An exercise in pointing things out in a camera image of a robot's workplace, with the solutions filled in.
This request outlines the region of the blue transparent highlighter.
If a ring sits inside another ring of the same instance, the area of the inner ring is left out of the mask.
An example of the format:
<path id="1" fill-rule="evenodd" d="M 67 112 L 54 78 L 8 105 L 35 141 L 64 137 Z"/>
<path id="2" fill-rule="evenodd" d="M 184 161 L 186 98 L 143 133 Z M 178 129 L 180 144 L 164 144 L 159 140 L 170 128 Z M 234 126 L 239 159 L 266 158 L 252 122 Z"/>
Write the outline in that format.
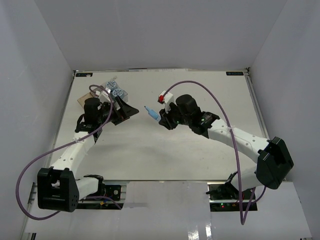
<path id="1" fill-rule="evenodd" d="M 144 108 L 147 111 L 147 113 L 149 114 L 149 116 L 151 116 L 157 122 L 160 121 L 161 117 L 159 116 L 159 114 L 157 112 L 155 112 L 153 109 L 151 109 L 151 108 L 149 108 L 147 106 L 145 106 Z"/>

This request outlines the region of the blue lidded jar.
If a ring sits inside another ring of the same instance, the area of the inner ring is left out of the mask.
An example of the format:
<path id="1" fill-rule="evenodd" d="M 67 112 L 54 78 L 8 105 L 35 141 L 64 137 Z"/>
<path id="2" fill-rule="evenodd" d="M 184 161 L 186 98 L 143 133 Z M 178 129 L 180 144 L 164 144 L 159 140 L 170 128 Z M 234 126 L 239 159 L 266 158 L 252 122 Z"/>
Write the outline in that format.
<path id="1" fill-rule="evenodd" d="M 117 89 L 119 86 L 115 80 L 109 80 L 108 82 L 106 82 L 105 87 L 113 91 Z"/>
<path id="2" fill-rule="evenodd" d="M 119 98 L 123 99 L 125 96 L 125 92 L 121 88 L 117 88 L 112 91 L 112 95 L 114 98 L 119 97 Z"/>

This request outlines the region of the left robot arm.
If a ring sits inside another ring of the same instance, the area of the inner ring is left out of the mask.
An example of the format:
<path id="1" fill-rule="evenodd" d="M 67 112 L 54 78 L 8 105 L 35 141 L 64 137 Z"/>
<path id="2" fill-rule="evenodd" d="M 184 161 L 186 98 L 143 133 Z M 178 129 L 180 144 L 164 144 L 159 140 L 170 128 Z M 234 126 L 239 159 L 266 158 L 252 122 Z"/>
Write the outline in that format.
<path id="1" fill-rule="evenodd" d="M 84 113 L 78 118 L 74 142 L 49 167 L 37 174 L 37 203 L 40 209 L 72 213 L 82 199 L 105 196 L 103 176 L 87 174 L 76 178 L 80 163 L 98 141 L 107 123 L 115 126 L 139 113 L 120 97 L 101 102 L 97 97 L 84 101 Z"/>

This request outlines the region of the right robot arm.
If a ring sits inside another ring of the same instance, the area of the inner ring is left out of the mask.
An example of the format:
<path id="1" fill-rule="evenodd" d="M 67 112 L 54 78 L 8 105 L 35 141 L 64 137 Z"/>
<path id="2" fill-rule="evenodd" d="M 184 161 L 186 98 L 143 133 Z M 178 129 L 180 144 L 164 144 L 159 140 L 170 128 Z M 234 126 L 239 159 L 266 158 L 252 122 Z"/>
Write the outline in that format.
<path id="1" fill-rule="evenodd" d="M 258 186 L 278 189 L 294 166 L 283 139 L 267 139 L 231 128 L 218 115 L 202 111 L 189 94 L 174 98 L 171 93 L 162 93 L 158 102 L 164 105 L 159 112 L 161 126 L 168 130 L 188 126 L 193 133 L 232 147 L 254 162 L 254 167 L 232 173 L 224 184 L 226 195 L 233 200 L 242 196 L 244 190 Z"/>

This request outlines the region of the clear transparent tray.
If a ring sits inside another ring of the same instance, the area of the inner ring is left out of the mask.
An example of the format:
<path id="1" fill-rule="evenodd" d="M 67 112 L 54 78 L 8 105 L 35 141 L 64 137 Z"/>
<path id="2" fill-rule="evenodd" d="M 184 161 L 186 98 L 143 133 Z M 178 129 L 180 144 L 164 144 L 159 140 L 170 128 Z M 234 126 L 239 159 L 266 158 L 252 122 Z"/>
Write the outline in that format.
<path id="1" fill-rule="evenodd" d="M 108 81 L 104 82 L 101 86 L 107 90 L 108 94 L 105 92 L 101 92 L 103 97 L 105 99 L 109 100 L 109 96 L 111 96 L 113 99 L 116 97 L 120 97 L 121 100 L 123 100 L 125 103 L 128 102 L 128 93 L 119 86 L 117 83 L 117 76 L 112 77 Z"/>

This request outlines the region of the orange transparent tray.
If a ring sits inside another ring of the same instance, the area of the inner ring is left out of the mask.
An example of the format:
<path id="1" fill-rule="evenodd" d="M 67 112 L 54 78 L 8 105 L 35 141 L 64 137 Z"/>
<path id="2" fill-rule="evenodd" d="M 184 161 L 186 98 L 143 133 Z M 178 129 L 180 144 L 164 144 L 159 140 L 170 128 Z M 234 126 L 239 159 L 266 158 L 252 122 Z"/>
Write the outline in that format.
<path id="1" fill-rule="evenodd" d="M 89 92 L 83 96 L 81 96 L 80 98 L 77 99 L 77 102 L 80 104 L 80 106 L 83 108 L 85 105 L 85 101 L 87 99 L 93 98 L 94 96 Z"/>

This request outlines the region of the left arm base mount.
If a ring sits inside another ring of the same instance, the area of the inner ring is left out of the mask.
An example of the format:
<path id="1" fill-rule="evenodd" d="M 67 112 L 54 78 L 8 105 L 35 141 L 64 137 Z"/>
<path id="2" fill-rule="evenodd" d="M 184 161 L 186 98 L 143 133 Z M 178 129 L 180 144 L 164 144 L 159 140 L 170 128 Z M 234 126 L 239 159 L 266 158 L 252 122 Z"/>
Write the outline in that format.
<path id="1" fill-rule="evenodd" d="M 118 183 L 105 183 L 102 192 L 92 193 L 89 196 L 81 199 L 80 204 L 112 204 L 113 202 L 109 199 L 119 203 L 122 199 L 122 186 Z"/>

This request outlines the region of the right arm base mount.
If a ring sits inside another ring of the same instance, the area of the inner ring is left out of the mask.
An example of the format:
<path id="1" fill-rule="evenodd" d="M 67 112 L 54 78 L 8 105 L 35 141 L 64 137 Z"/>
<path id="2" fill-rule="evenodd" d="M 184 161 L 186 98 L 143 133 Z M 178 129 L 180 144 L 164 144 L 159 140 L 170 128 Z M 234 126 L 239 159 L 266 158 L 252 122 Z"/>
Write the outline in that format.
<path id="1" fill-rule="evenodd" d="M 236 200 L 235 203 L 239 202 L 239 191 L 231 184 L 236 175 L 237 172 L 232 173 L 223 184 L 210 184 L 205 194 L 209 195 L 211 200 Z"/>

